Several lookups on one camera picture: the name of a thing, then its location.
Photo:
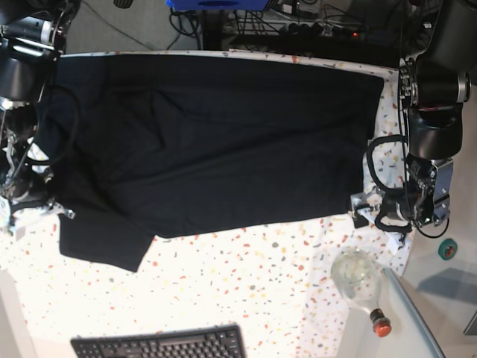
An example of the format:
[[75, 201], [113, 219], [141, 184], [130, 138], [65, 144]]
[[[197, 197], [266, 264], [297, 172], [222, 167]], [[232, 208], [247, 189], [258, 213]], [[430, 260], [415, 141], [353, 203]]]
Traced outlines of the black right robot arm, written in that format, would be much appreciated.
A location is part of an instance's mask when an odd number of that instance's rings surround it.
[[[78, 132], [80, 105], [56, 83], [57, 63], [79, 1], [1, 2], [1, 232], [20, 239], [48, 216], [74, 217], [48, 190], [51, 167], [67, 157]], [[56, 157], [30, 157], [55, 94], [72, 103], [72, 131]], [[46, 108], [37, 112], [45, 96]]]

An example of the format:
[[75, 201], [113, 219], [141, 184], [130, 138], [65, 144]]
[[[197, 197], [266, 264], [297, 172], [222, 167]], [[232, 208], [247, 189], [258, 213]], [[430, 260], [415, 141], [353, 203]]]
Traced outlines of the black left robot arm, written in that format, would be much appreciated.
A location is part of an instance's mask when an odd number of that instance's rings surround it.
[[[449, 224], [452, 158], [461, 150], [462, 110], [471, 94], [470, 73], [476, 66], [476, 2], [443, 1], [428, 48], [416, 58], [402, 57], [398, 72], [399, 133], [374, 139], [366, 161], [375, 184], [350, 198], [356, 228], [374, 224], [399, 243], [413, 230]], [[402, 147], [401, 187], [380, 181], [374, 149], [397, 142]]]

